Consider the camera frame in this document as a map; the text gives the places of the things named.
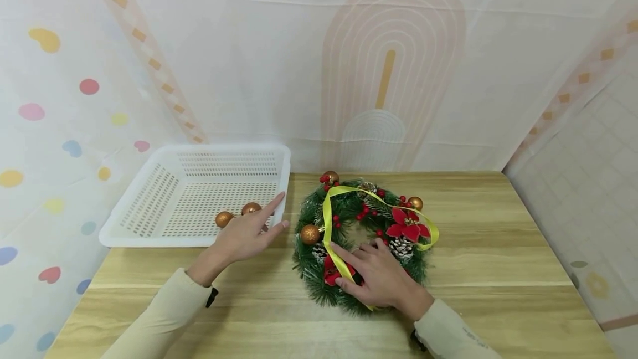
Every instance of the finger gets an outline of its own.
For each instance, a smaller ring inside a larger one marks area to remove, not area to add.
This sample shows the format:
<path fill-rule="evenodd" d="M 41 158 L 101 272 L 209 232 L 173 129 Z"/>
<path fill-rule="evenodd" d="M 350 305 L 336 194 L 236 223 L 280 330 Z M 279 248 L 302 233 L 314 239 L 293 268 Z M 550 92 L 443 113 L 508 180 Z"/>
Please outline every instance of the finger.
<path fill-rule="evenodd" d="M 388 247 L 386 246 L 385 242 L 383 242 L 383 240 L 381 238 L 375 238 L 374 241 L 372 241 L 373 245 L 375 247 L 377 247 L 379 249 L 379 251 L 382 251 L 384 253 L 389 253 L 390 250 L 388 249 Z"/>
<path fill-rule="evenodd" d="M 352 281 L 344 278 L 337 278 L 336 280 L 337 286 L 339 286 L 343 291 L 349 293 L 357 300 L 364 302 L 368 301 L 368 290 L 361 286 L 357 286 Z"/>
<path fill-rule="evenodd" d="M 339 255 L 339 258 L 343 259 L 345 262 L 350 263 L 356 270 L 361 271 L 361 265 L 363 264 L 360 259 L 355 257 L 352 253 L 341 248 L 335 242 L 330 242 L 330 247 L 335 254 Z"/>
<path fill-rule="evenodd" d="M 362 261 L 364 261 L 369 254 L 366 253 L 366 251 L 362 251 L 362 250 L 354 250 L 352 255 L 355 255 L 355 257 L 357 257 L 358 259 L 361 259 Z"/>
<path fill-rule="evenodd" d="M 285 220 L 283 222 L 280 222 L 280 223 L 272 226 L 272 228 L 267 230 L 267 232 L 262 233 L 259 238 L 261 238 L 263 241 L 265 241 L 266 247 L 268 247 L 270 244 L 272 244 L 273 241 L 275 241 L 277 236 L 279 236 L 281 234 L 281 232 L 283 232 L 283 230 L 288 228 L 289 224 L 290 224 L 290 222 L 287 221 L 287 220 Z"/>
<path fill-rule="evenodd" d="M 270 201 L 270 203 L 268 203 L 268 205 L 266 205 L 264 209 L 256 212 L 257 218 L 260 219 L 260 223 L 264 224 L 266 220 L 268 220 L 268 217 L 271 216 L 275 212 L 275 209 L 277 209 L 279 204 L 281 204 L 281 200 L 283 200 L 285 195 L 285 192 L 280 192 L 280 194 L 277 194 L 277 196 L 272 201 Z"/>
<path fill-rule="evenodd" d="M 359 249 L 362 251 L 366 251 L 366 253 L 369 253 L 369 254 L 374 254 L 374 252 L 377 251 L 377 249 L 374 248 L 372 245 L 369 245 L 366 243 L 361 244 L 361 247 L 359 247 Z"/>

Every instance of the yellow ribbon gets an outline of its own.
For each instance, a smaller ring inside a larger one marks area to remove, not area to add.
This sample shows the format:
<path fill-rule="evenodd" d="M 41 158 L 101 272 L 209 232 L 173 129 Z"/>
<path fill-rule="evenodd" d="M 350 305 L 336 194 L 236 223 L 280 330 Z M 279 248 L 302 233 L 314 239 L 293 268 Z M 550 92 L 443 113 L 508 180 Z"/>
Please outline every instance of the yellow ribbon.
<path fill-rule="evenodd" d="M 392 207 L 392 208 L 407 209 L 408 211 L 416 212 L 421 217 L 423 217 L 423 219 L 427 223 L 425 227 L 427 227 L 430 230 L 430 242 L 428 244 L 415 243 L 417 250 L 419 251 L 428 250 L 433 245 L 435 245 L 435 243 L 438 241 L 439 232 L 437 227 L 432 223 L 431 220 L 428 219 L 427 216 L 423 215 L 416 209 L 407 208 L 407 207 L 396 207 L 395 205 L 387 204 L 378 195 L 367 190 L 362 190 L 361 188 L 347 187 L 347 186 L 333 186 L 330 188 L 330 190 L 328 190 L 328 193 L 326 194 L 326 199 L 323 200 L 323 207 L 322 207 L 323 208 L 323 227 L 326 229 L 323 234 L 323 245 L 326 247 L 326 250 L 328 251 L 328 255 L 330 255 L 330 258 L 332 258 L 332 262 L 335 263 L 335 267 L 337 268 L 337 270 L 339 270 L 339 273 L 341 274 L 342 278 L 345 278 L 354 282 L 354 279 L 352 278 L 352 275 L 350 275 L 350 271 L 348 270 L 348 266 L 346 266 L 343 259 L 339 258 L 339 255 L 337 255 L 335 251 L 332 250 L 332 247 L 330 246 L 330 242 L 332 241 L 332 205 L 331 205 L 330 199 L 334 196 L 339 196 L 340 194 L 346 194 L 353 191 L 362 191 L 366 193 L 367 195 L 373 197 L 374 199 L 382 202 L 384 205 L 388 205 L 389 207 Z M 368 309 L 374 310 L 374 307 L 368 306 Z"/>

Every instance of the wood grain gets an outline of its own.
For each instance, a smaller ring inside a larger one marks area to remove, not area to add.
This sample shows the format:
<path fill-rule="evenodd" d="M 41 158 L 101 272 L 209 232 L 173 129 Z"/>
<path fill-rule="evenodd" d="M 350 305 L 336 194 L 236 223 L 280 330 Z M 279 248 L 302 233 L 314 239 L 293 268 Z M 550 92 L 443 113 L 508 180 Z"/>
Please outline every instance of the wood grain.
<path fill-rule="evenodd" d="M 516 195 L 496 172 L 359 175 L 420 196 L 441 230 L 429 288 L 504 358 L 614 358 L 599 326 Z M 284 219 L 318 175 L 291 175 Z M 411 325 L 392 313 L 353 318 L 320 308 L 291 270 L 290 230 L 264 254 L 215 281 L 202 310 L 168 358 L 423 358 Z M 68 319 L 49 359 L 98 358 L 177 267 L 199 249 L 113 249 Z"/>

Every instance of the christmas wreath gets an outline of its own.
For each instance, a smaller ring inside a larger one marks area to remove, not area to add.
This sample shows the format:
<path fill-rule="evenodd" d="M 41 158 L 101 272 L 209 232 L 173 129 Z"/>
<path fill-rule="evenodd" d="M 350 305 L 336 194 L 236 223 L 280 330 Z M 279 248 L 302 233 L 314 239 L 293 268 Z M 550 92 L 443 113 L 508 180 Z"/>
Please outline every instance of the christmas wreath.
<path fill-rule="evenodd" d="M 335 284 L 340 276 L 363 283 L 355 269 L 328 245 L 333 241 L 352 250 L 355 243 L 349 239 L 348 231 L 357 224 L 370 239 L 382 238 L 412 279 L 425 283 L 426 251 L 436 243 L 438 230 L 420 213 L 420 198 L 396 196 L 362 179 L 340 182 L 333 171 L 324 173 L 319 181 L 323 185 L 301 205 L 293 254 L 294 268 L 305 281 L 312 300 L 322 306 L 339 306 L 352 314 L 367 314 L 373 309 Z"/>

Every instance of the pink dot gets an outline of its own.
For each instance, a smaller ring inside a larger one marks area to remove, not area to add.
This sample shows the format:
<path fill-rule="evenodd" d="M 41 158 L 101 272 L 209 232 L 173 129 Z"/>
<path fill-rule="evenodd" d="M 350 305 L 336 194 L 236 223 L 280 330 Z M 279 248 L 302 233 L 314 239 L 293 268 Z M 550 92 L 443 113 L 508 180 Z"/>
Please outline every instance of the pink dot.
<path fill-rule="evenodd" d="M 84 81 L 80 82 L 80 91 L 85 95 L 93 95 L 96 94 L 97 91 L 100 90 L 100 84 L 97 83 L 95 79 L 84 79 Z"/>
<path fill-rule="evenodd" d="M 28 121 L 39 121 L 44 118 L 44 110 L 39 104 L 29 103 L 18 108 L 18 114 Z"/>
<path fill-rule="evenodd" d="M 151 144 L 144 140 L 138 140 L 133 144 L 134 148 L 136 148 L 140 153 L 145 152 L 149 148 L 151 148 Z"/>

